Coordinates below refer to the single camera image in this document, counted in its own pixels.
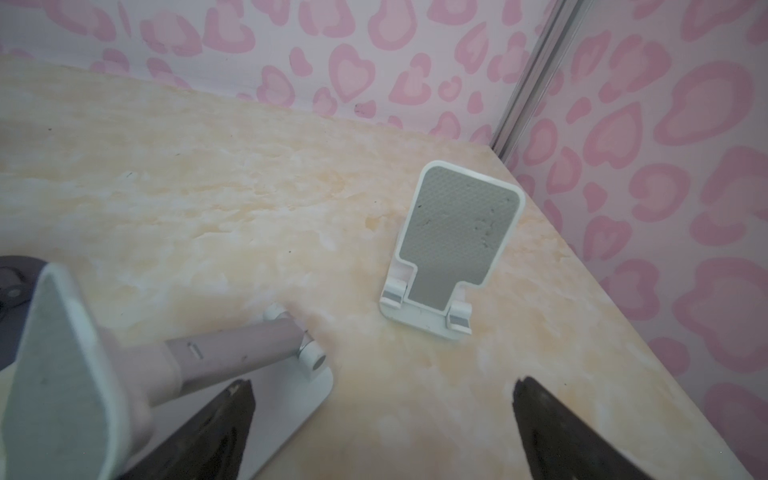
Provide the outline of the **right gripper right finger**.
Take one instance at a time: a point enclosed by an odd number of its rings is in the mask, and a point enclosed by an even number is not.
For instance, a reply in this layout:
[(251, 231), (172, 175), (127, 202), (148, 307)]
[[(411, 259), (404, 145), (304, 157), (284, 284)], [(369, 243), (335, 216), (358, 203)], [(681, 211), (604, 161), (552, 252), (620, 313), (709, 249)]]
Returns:
[(534, 479), (651, 478), (536, 379), (517, 380), (512, 408)]

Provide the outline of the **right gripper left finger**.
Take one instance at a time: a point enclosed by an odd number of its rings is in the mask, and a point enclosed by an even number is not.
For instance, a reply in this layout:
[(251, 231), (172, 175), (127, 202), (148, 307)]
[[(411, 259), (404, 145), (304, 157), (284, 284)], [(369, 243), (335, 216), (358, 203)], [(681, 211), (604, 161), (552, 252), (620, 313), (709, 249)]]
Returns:
[(251, 382), (236, 380), (121, 477), (235, 480), (255, 410)]

